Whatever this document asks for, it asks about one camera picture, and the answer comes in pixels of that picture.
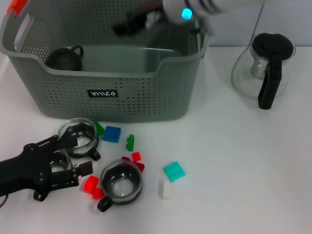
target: blue led light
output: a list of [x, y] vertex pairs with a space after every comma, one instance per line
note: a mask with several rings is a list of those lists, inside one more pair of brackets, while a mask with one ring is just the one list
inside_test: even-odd
[[185, 20], [190, 20], [193, 16], [193, 12], [191, 11], [191, 9], [189, 8], [184, 8], [183, 11], [182, 11], [182, 17], [185, 19]]

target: basket logo text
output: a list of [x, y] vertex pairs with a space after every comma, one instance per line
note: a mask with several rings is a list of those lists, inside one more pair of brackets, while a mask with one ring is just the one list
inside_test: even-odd
[[91, 98], [117, 98], [118, 92], [116, 89], [114, 90], [87, 90], [88, 95]]

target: glass cup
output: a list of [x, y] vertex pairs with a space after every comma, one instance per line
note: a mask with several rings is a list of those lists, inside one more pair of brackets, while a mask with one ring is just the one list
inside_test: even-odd
[[61, 126], [58, 136], [62, 139], [77, 139], [78, 146], [72, 149], [65, 149], [70, 157], [91, 157], [94, 161], [98, 161], [101, 158], [97, 151], [99, 144], [97, 129], [91, 120], [86, 118], [70, 119]]
[[142, 191], [142, 173], [131, 161], [117, 160], [104, 168], [101, 188], [105, 194], [97, 208], [105, 212], [113, 204], [127, 205], [134, 202]]
[[65, 150], [56, 151], [49, 159], [52, 172], [67, 171], [73, 168], [72, 161]]

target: red lego brick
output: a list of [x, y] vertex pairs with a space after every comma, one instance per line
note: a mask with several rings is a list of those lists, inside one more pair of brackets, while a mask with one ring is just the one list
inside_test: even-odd
[[129, 159], [128, 157], [122, 157], [121, 159], [122, 159], [122, 160], [130, 161], [130, 159]]
[[98, 181], [99, 181], [99, 179], [97, 177], [90, 176], [90, 178], [88, 178], [86, 184], [83, 187], [83, 190], [85, 191], [85, 193], [93, 194], [94, 189], [96, 189], [96, 187], [98, 185]]
[[94, 189], [93, 191], [93, 199], [94, 200], [100, 200], [104, 197], [104, 192], [102, 189]]
[[137, 162], [141, 160], [141, 155], [139, 152], [133, 153], [132, 154], [133, 162]]
[[143, 172], [144, 171], [144, 168], [145, 168], [145, 165], [142, 164], [142, 163], [139, 163], [139, 162], [134, 162], [136, 166], [139, 167], [140, 171]]

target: teapot handle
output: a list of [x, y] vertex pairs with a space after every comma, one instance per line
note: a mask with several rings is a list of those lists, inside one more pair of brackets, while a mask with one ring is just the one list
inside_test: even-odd
[[269, 60], [263, 85], [258, 96], [260, 109], [271, 109], [281, 80], [282, 60], [273, 56]]
[[83, 57], [83, 48], [81, 45], [76, 45], [74, 46], [71, 51], [75, 52], [75, 50], [79, 49], [80, 50], [80, 54], [79, 54], [79, 58], [82, 59]]

